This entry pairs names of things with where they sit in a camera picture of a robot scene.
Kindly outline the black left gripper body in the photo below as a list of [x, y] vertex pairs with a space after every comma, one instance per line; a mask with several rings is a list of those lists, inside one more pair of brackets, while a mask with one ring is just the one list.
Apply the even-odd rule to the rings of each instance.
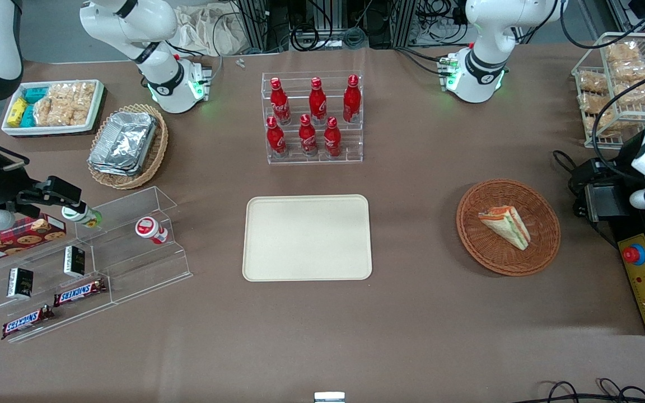
[[[594, 164], [598, 174], [598, 178], [594, 181], [594, 192], [617, 191], [620, 194], [630, 194], [635, 190], [635, 179], [615, 173], [601, 161], [594, 161]], [[610, 164], [618, 171], [635, 178], [630, 162], [611, 161]]]

